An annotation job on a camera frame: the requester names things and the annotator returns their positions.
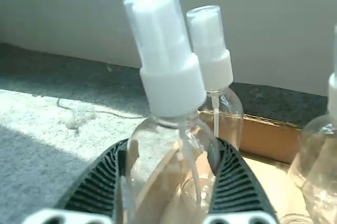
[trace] white pump cap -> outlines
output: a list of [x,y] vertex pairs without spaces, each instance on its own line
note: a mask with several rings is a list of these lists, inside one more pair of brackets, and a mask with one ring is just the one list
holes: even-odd
[[142,61],[152,114],[173,117],[206,99],[199,61],[192,53],[179,0],[124,0]]
[[187,13],[194,53],[198,56],[206,90],[233,83],[231,56],[225,45],[220,7],[203,6]]
[[335,26],[334,67],[335,72],[329,78],[328,112],[337,120],[337,25]]

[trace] black holder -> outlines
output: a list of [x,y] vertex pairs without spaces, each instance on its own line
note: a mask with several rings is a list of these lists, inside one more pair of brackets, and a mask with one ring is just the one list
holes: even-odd
[[[273,208],[252,170],[236,149],[220,140],[221,165],[216,174],[209,213],[264,211]],[[98,157],[61,197],[55,208],[98,213],[115,223],[122,218],[120,176],[125,173],[127,140]]]

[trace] gray carpet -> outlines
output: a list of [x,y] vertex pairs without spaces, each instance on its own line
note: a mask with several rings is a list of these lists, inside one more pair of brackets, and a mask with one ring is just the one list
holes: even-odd
[[[232,84],[250,115],[305,125],[326,97]],[[0,224],[53,206],[148,105],[137,69],[0,44]]]

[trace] clear plastic bottle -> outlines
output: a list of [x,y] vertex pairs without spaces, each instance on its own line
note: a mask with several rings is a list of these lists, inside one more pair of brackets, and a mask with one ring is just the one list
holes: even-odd
[[[219,111],[214,109],[217,106],[214,105],[215,102],[219,104]],[[207,92],[206,102],[199,111],[200,118],[213,130],[215,136],[220,135],[237,150],[240,148],[243,109],[234,91],[227,87],[220,91]]]
[[328,113],[309,122],[288,174],[301,189],[313,223],[337,223],[337,27],[335,73],[329,78]]
[[158,224],[163,216],[178,216],[174,223],[202,223],[220,152],[197,112],[206,91],[179,0],[125,0],[124,5],[151,110],[127,145],[122,178],[127,222]]
[[230,51],[226,48],[220,7],[203,6],[187,13],[194,53],[198,56],[207,91],[200,117],[236,149],[240,148],[243,109],[229,88],[233,83]]

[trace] wall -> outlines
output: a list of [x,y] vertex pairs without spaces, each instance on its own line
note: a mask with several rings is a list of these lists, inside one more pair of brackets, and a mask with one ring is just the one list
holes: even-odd
[[[337,0],[181,0],[220,4],[236,82],[326,94]],[[1,0],[0,40],[139,67],[122,0]]]

